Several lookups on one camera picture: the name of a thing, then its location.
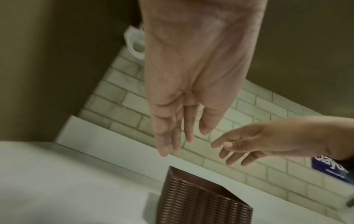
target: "purple sign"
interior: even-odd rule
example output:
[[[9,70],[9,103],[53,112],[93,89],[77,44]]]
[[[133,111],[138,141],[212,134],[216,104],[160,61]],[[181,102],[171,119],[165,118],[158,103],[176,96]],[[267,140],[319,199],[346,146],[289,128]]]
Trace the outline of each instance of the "purple sign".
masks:
[[[313,157],[312,168],[344,182],[353,184],[353,180],[349,178],[349,172],[327,156]]]

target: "skin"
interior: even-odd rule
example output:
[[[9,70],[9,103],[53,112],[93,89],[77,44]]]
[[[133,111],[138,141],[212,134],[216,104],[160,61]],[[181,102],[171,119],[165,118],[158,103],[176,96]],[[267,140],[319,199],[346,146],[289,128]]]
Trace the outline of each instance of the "skin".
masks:
[[[266,156],[326,155],[347,160],[354,156],[354,119],[321,116],[254,123],[229,131],[211,144],[212,148],[220,146],[220,158],[231,154],[227,165],[247,153],[243,166]]]
[[[210,133],[248,72],[266,0],[140,0],[146,34],[145,85],[156,147],[180,150]]]

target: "woven basket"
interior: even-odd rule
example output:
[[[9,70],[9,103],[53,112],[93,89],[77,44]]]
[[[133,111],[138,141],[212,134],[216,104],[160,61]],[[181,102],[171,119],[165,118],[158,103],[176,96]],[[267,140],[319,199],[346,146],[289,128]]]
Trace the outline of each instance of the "woven basket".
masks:
[[[224,187],[170,167],[157,224],[250,224],[253,208]]]

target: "brown wall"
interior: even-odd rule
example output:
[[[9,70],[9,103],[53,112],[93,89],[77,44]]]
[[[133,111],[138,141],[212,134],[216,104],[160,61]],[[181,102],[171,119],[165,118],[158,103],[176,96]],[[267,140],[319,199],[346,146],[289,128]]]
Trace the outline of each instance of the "brown wall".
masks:
[[[80,109],[122,44],[119,1],[0,1],[0,140],[52,141]]]

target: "white brick wall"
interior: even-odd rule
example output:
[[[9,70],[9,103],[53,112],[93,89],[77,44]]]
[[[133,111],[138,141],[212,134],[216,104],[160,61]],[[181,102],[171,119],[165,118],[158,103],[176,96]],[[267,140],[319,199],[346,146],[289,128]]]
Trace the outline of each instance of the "white brick wall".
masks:
[[[142,65],[123,48],[78,116],[154,147]],[[267,157],[247,167],[240,161],[227,166],[225,159],[219,158],[220,149],[210,147],[220,135],[242,125],[318,115],[246,80],[216,129],[203,136],[196,127],[192,143],[186,143],[182,133],[182,151],[173,155],[340,221],[335,208],[344,196],[354,193],[354,188],[310,169],[309,158]]]

